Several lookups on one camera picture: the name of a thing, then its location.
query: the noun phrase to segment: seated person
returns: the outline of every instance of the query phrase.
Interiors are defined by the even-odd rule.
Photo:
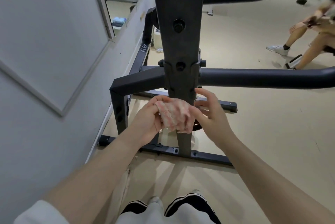
[[[311,46],[304,53],[300,63],[293,69],[303,69],[308,63],[316,58],[326,46],[335,48],[335,0],[324,0],[316,12],[304,19],[302,22],[295,24],[290,28],[290,37],[284,45],[275,45],[266,47],[272,52],[276,52],[282,56],[287,56],[291,45],[295,43],[300,37],[306,33],[307,29],[312,28],[319,32],[316,38],[311,43]],[[330,15],[325,17],[326,12],[329,11]]]

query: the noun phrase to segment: black vertical beam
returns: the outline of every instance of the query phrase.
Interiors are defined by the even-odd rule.
[[[196,97],[203,0],[155,0],[164,49],[165,86],[191,105]],[[191,154],[191,135],[177,134],[180,155]]]

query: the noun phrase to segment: pink cloth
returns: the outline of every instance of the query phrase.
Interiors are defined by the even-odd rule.
[[[184,100],[172,98],[171,102],[157,101],[155,105],[169,131],[192,133],[195,118],[189,112],[190,104]]]

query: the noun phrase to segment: forearm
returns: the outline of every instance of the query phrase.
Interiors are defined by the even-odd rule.
[[[98,156],[52,189],[45,200],[70,224],[91,224],[139,149],[131,137],[125,130]]]
[[[249,150],[234,134],[219,147],[272,224],[335,223],[335,215]]]

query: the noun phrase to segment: shoe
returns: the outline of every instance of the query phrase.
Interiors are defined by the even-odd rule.
[[[194,189],[193,191],[191,191],[191,193],[198,194],[198,195],[202,196],[201,192],[198,189]]]
[[[159,206],[164,210],[163,202],[161,201],[161,199],[158,196],[151,197],[148,201],[148,205],[150,205],[151,203],[159,204]]]
[[[278,46],[268,46],[266,47],[267,50],[271,51],[271,52],[275,52],[278,53],[284,57],[286,57],[288,55],[288,52],[290,50],[290,48],[288,50],[284,50],[282,45],[278,45]]]

